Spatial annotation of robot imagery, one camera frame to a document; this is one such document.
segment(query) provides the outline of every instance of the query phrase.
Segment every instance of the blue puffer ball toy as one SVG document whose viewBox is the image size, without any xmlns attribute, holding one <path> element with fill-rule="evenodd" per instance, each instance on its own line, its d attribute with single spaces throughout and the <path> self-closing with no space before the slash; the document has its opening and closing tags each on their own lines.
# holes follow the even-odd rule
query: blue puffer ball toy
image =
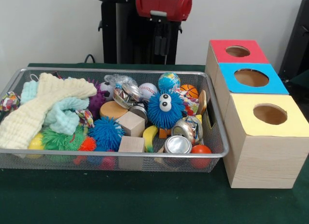
<svg viewBox="0 0 309 224">
<path fill-rule="evenodd" d="M 114 118 L 102 117 L 94 122 L 95 127 L 89 130 L 89 136 L 97 142 L 95 151 L 107 152 L 119 150 L 121 138 L 125 131 Z"/>
<path fill-rule="evenodd" d="M 183 100 L 178 93 L 162 90 L 151 96 L 148 103 L 148 117 L 158 128 L 171 129 L 183 117 L 184 109 Z"/>
</svg>

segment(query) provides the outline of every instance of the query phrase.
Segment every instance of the white wall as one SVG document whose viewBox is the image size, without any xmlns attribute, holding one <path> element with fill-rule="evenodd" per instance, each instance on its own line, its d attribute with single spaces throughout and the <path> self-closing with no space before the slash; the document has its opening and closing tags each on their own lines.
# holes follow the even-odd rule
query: white wall
<svg viewBox="0 0 309 224">
<path fill-rule="evenodd" d="M 301 0 L 194 0 L 177 64 L 205 64 L 209 39 L 256 39 L 280 68 Z M 98 0 L 0 0 L 0 90 L 29 62 L 103 61 Z"/>
<path fill-rule="evenodd" d="M 30 62 L 103 62 L 99 0 L 0 0 L 0 90 Z"/>
<path fill-rule="evenodd" d="M 301 0 L 194 0 L 177 64 L 205 64 L 209 39 L 254 39 L 279 70 Z"/>
</svg>

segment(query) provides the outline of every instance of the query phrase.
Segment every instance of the metal can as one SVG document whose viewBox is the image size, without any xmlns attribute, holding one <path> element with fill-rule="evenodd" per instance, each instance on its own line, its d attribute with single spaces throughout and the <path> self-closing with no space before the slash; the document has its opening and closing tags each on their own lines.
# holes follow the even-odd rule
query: metal can
<svg viewBox="0 0 309 224">
<path fill-rule="evenodd" d="M 192 144 L 186 137 L 172 136 L 165 141 L 164 151 L 166 153 L 188 154 L 192 151 Z"/>
<path fill-rule="evenodd" d="M 203 139 L 203 126 L 194 116 L 188 116 L 180 119 L 171 129 L 172 136 L 184 136 L 192 145 L 199 144 Z"/>
<path fill-rule="evenodd" d="M 130 108 L 130 111 L 139 117 L 145 119 L 145 125 L 148 123 L 148 114 L 146 109 L 142 106 L 143 104 L 135 105 Z"/>
<path fill-rule="evenodd" d="M 182 136 L 187 138 L 191 144 L 195 144 L 195 133 L 191 126 L 183 119 L 177 121 L 174 127 L 171 129 L 172 136 Z"/>
<path fill-rule="evenodd" d="M 144 99 L 144 94 L 134 84 L 123 83 L 122 89 L 137 102 L 140 102 Z"/>
<path fill-rule="evenodd" d="M 125 109 L 133 107 L 133 102 L 130 101 L 130 96 L 122 89 L 114 89 L 113 99 Z"/>
</svg>

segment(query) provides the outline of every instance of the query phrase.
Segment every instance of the wooden box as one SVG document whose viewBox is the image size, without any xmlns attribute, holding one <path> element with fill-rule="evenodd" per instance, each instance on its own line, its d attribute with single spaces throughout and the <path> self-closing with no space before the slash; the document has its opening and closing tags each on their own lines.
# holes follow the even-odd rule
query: wooden box
<svg viewBox="0 0 309 224">
<path fill-rule="evenodd" d="M 224 157 L 232 188 L 292 188 L 309 153 L 309 124 L 289 95 L 231 94 Z"/>
<path fill-rule="evenodd" d="M 205 72 L 215 84 L 219 63 L 262 63 L 269 61 L 256 41 L 211 40 L 208 47 Z"/>
<path fill-rule="evenodd" d="M 289 94 L 270 64 L 220 63 L 219 66 L 214 89 L 223 120 L 231 93 Z"/>
</svg>

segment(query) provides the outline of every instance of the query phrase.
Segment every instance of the yellow ball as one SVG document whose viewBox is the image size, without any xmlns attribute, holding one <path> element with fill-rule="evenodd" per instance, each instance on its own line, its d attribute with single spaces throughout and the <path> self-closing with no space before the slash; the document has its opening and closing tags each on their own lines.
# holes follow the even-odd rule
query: yellow ball
<svg viewBox="0 0 309 224">
<path fill-rule="evenodd" d="M 28 149 L 29 150 L 44 150 L 44 145 L 42 144 L 43 135 L 38 133 L 30 142 Z M 30 159 L 38 159 L 42 155 L 39 154 L 28 154 L 26 157 Z"/>
</svg>

